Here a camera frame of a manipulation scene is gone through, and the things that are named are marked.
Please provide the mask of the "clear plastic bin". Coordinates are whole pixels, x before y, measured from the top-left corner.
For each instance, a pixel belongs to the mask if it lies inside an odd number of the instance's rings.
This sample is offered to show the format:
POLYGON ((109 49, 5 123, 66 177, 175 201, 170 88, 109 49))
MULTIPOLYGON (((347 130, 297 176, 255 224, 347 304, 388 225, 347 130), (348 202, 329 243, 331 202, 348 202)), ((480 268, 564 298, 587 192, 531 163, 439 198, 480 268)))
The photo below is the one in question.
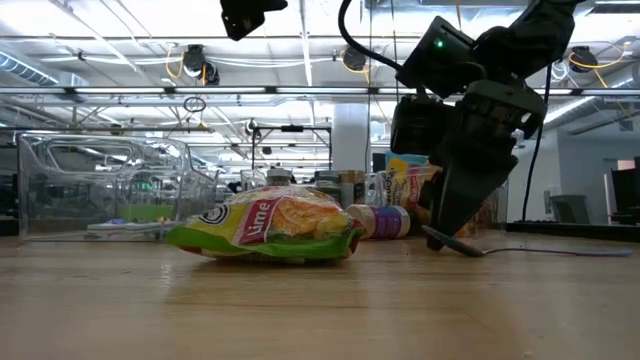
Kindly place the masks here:
MULTIPOLYGON (((366 204, 387 205, 385 202, 385 171, 371 173, 365 181, 366 204)), ((457 237, 475 237, 489 229, 502 229, 507 220, 507 198, 505 191, 507 186, 497 188, 483 202, 476 214, 456 233, 457 237)), ((422 225, 409 214, 411 218, 411 231, 422 225)))
POLYGON ((218 168, 165 138, 23 134, 20 237, 28 242, 161 242, 169 231, 88 232, 122 218, 177 225, 215 203, 218 168))

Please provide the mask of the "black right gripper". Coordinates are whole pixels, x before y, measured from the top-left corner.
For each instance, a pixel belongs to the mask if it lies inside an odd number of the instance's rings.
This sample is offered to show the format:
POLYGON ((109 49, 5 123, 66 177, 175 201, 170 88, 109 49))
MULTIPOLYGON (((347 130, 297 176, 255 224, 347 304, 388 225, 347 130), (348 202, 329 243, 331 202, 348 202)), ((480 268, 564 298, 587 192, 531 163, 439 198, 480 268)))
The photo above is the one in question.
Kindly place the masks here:
POLYGON ((447 136, 453 161, 430 182, 429 227, 446 235, 457 233, 507 180, 518 164, 513 133, 520 130, 530 138, 547 105, 528 86, 479 80, 469 84, 455 109, 453 133, 447 136))

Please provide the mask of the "white pillar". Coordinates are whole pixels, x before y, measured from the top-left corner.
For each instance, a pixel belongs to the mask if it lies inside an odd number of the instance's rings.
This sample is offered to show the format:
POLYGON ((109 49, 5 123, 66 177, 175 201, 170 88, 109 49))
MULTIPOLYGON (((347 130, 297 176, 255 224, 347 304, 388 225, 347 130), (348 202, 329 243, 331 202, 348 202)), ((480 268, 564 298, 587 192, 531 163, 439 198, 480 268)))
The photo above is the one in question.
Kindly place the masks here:
POLYGON ((368 125, 368 111, 364 103, 334 105, 332 158, 336 171, 366 169, 368 125))

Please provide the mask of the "dark monitor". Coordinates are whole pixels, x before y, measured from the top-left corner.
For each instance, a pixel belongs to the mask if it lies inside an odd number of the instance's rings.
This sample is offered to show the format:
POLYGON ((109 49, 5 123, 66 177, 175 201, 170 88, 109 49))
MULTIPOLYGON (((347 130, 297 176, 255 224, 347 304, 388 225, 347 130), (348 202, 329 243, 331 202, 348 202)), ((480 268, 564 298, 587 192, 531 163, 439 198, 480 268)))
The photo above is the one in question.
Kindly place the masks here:
POLYGON ((640 225, 640 162, 637 159, 605 159, 604 182, 610 224, 640 225))

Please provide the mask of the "gold lid seasoning jar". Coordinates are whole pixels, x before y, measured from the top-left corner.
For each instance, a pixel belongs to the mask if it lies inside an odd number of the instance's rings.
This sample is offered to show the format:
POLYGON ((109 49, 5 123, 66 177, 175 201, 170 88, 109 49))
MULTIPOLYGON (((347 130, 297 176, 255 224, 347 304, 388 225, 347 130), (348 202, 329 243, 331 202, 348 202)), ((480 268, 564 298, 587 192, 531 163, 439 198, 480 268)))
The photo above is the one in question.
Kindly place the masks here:
POLYGON ((366 173, 360 170, 342 170, 338 172, 338 175, 341 206, 347 208, 354 204, 364 204, 366 200, 366 173))

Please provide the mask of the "grey box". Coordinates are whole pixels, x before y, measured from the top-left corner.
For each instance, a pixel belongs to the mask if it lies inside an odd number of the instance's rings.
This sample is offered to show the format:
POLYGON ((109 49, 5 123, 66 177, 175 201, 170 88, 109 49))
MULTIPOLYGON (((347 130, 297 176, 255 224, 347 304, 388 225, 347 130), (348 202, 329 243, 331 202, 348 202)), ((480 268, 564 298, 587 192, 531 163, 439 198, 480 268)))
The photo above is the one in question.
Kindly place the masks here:
POLYGON ((550 198, 554 218, 559 223, 590 224, 584 195, 555 195, 550 198))

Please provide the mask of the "green lid spice jar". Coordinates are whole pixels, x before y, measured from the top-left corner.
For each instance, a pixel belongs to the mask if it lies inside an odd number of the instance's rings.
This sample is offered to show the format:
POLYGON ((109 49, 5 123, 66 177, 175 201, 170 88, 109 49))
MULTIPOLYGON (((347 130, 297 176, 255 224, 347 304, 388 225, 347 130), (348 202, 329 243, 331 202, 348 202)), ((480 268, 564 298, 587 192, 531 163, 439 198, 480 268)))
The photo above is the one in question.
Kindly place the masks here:
POLYGON ((337 202, 341 201, 342 191, 339 185, 339 174, 332 170, 320 170, 314 173, 315 188, 331 197, 337 202))

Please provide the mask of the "lime chili shrimp ramen packet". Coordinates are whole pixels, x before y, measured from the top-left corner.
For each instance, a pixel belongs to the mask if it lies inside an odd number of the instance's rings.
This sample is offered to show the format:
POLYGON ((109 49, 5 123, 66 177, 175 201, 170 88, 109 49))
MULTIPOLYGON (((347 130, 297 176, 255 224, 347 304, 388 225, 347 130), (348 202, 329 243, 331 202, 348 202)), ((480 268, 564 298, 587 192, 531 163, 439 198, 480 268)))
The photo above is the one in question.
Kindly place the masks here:
POLYGON ((229 197, 178 225, 167 242, 215 259, 322 263, 350 257, 364 226, 312 188, 265 186, 229 197))

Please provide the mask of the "blue label spice jar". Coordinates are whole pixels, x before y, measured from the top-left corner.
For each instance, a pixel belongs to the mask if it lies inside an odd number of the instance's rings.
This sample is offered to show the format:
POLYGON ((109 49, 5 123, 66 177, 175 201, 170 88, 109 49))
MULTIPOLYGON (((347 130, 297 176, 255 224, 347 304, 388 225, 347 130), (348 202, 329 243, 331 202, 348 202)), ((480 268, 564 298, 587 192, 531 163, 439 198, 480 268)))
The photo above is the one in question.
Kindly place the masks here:
POLYGON ((411 226, 410 216, 401 206, 353 204, 346 212, 363 225, 362 240, 403 238, 411 226))

